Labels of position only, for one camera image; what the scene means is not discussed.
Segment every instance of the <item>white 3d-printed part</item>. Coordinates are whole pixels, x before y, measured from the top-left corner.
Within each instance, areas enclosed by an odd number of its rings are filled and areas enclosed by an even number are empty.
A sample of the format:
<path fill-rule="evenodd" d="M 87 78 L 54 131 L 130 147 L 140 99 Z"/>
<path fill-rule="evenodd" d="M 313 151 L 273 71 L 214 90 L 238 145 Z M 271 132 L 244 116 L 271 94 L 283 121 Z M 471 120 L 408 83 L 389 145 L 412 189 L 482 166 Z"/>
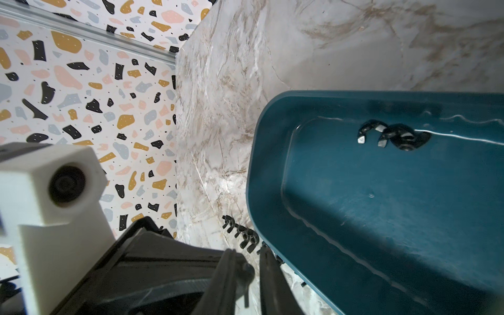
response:
<path fill-rule="evenodd" d="M 58 206 L 49 183 L 64 165 L 81 169 L 86 184 Z M 51 313 L 114 243 L 98 203 L 105 186 L 90 147 L 47 146 L 0 163 L 0 241 L 14 247 L 28 315 Z"/>

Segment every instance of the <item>camera lens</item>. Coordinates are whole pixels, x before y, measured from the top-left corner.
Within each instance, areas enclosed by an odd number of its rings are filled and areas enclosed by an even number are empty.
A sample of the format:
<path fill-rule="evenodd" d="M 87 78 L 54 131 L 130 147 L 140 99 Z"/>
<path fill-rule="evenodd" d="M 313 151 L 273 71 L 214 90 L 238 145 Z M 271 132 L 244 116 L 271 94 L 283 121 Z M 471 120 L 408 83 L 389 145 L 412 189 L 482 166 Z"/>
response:
<path fill-rule="evenodd" d="M 84 191 L 86 177 L 75 166 L 62 166 L 52 176 L 49 195 L 56 204 L 74 201 Z"/>

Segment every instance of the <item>marble surface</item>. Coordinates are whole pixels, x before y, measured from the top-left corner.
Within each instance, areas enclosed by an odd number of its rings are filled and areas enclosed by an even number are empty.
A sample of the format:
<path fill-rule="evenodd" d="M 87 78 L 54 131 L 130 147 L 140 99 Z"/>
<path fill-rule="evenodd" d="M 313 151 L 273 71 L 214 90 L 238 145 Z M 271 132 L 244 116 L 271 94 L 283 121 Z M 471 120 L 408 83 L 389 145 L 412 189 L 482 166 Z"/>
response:
<path fill-rule="evenodd" d="M 287 90 L 504 92 L 504 4 L 219 0 L 177 55 L 178 238 L 236 248 L 256 122 Z M 259 257 L 244 253 L 258 271 Z M 306 314 L 334 313 L 287 266 Z M 260 313 L 258 277 L 251 307 Z"/>

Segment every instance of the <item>teal plastic bin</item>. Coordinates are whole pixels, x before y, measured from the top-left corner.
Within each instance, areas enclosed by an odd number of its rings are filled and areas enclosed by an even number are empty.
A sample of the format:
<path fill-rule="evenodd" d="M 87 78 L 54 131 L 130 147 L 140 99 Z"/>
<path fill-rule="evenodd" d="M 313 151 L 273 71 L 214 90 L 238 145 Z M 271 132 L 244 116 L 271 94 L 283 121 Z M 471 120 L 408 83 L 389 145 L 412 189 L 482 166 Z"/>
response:
<path fill-rule="evenodd" d="M 430 139 L 413 151 L 370 119 Z M 337 312 L 474 314 L 504 290 L 504 95 L 292 91 L 257 123 L 263 240 Z"/>

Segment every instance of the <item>terrazzo pattern wall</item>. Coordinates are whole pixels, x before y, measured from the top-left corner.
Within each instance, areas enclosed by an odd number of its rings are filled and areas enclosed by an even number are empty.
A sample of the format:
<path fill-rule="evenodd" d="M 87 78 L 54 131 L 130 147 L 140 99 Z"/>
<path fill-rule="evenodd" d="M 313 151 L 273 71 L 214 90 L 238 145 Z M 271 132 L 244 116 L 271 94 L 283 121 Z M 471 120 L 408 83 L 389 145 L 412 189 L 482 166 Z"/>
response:
<path fill-rule="evenodd" d="M 3 16 L 0 65 L 0 143 L 91 146 L 114 235 L 150 216 L 176 237 L 174 66 Z"/>
<path fill-rule="evenodd" d="M 18 0 L 36 8 L 178 52 L 216 0 Z"/>

